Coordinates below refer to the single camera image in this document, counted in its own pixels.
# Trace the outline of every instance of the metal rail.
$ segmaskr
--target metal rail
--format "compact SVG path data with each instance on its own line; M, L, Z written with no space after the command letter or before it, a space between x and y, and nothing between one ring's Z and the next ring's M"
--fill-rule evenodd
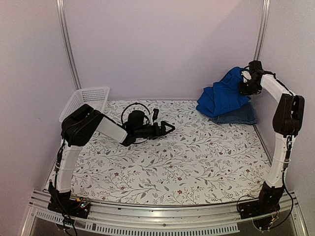
M264 0L263 5L262 5L260 28L259 28L259 33L258 33L254 60L259 60L260 58L262 45L263 45L263 41L266 34L266 28L267 28L268 17L269 17L269 9L270 9L270 0Z
M79 79L78 71L75 66L75 61L74 61L73 52L71 48L68 27L67 27L67 23L65 19L63 0L56 0L56 3L57 3L58 17L59 17L59 23L61 27L62 36L63 36L65 51L66 51L67 58L69 61L69 66L70 66L73 82L74 82L76 90L78 90L78 89L81 89L82 86Z
M294 193L292 195L295 206L298 207ZM49 201L48 193L34 191L28 206L29 214L23 236L29 235L35 217L61 224L61 214L47 209ZM291 200L288 195L283 195L280 205L281 211L290 209ZM122 231L133 232L129 235L143 236L153 236L154 233L157 236L158 233L160 236L180 236L189 235L190 232L194 232L195 236L224 235L239 232L237 223L246 220L251 219L241 220L235 202L216 205L147 206L92 201L88 219L77 218L76 228L106 235L125 235Z

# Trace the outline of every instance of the floral tablecloth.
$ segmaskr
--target floral tablecloth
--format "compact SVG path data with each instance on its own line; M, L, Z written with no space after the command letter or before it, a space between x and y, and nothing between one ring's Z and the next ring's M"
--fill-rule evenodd
M108 101L106 114L120 122L134 102ZM258 195L270 165L252 126L216 125L195 109L196 101L141 103L158 108L158 122L176 130L129 147L95 132L77 160L73 195L149 205L226 203ZM125 120L134 109L145 111L130 107Z

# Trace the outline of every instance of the wire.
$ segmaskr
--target wire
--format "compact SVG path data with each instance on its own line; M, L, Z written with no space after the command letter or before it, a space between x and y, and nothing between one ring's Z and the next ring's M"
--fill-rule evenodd
M149 112L149 115L151 114L151 113L150 113L150 110L149 110L145 105L143 105L142 103L139 103L139 102L132 103L132 104L128 105L128 106L123 110L123 112L122 112L122 115L121 115L121 117L120 117L120 120L121 120L121 122L122 122L122 126L124 125L123 115L124 115L125 111L126 111L129 107L135 106L135 105L141 105L141 106L143 106L143 107Z
M255 197L253 197L253 196L250 196L250 195L244 195L244 196L242 196L242 197L240 197L238 200L237 200L237 202L236 202L236 209L237 209L237 211L240 213L240 210L239 210L239 208L238 208L238 202L242 199L242 198L244 198L244 197L249 197L249 198L253 198L253 199L258 199L258 198L255 198Z
M142 144L142 143L145 143L146 141L148 141L149 139L146 139L146 140L144 140L144 141L142 141L142 142L138 142L138 143L133 143L133 144Z
M284 185L284 190L285 190L285 192L286 192L287 195L291 198L291 209L290 209L289 214L286 216L286 218L285 218L281 223L279 223L279 224L273 226L271 229L274 229L274 228L276 228L276 227L282 225L282 224L289 218L289 216L291 215L291 213L292 213L292 211L293 211L294 200L293 200L292 195L289 193L289 191L288 191L287 188L286 188L286 185L285 185L285 182L284 182L284 172L285 172L285 170L282 172L282 184Z
M56 173L56 175L55 175L55 188L57 188L57 175L58 175L58 173ZM76 230L76 228L75 228L75 226L74 226L74 223L72 222L71 216L70 216L70 214L67 212L67 210L63 207L63 205L62 205L62 203L60 202L60 200L59 200L57 194L56 194L56 199L57 199L59 205L61 206L62 210L64 211L64 213L62 214L62 216L63 216L63 231L64 231L67 235L73 236L73 235L69 234L69 233L67 232L67 230L65 229L65 222L67 222L67 223L69 223L69 224L72 225L73 230L74 230L74 233L75 233L75 236L78 236L78 232L77 232L77 230Z
M277 210L277 208L275 208L275 211L276 211L276 216L274 218L276 219L277 216L279 215L279 211Z

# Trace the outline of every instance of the denim cloth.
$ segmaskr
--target denim cloth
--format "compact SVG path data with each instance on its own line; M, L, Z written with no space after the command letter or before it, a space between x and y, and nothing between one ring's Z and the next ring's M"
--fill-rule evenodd
M251 103L248 102L238 110L210 118L215 124L257 124L258 119Z
M234 67L219 82L212 87L204 88L198 99L196 109L209 117L217 117L240 109L251 97L241 95L238 84L243 82L242 68Z

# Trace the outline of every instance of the white plastic basket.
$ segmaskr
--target white plastic basket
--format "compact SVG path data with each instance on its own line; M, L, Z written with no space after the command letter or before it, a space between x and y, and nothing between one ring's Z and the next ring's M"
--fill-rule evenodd
M64 107L63 112L59 117L59 122L62 123L67 116L85 103L104 113L108 94L109 87L84 88L77 90L73 93Z

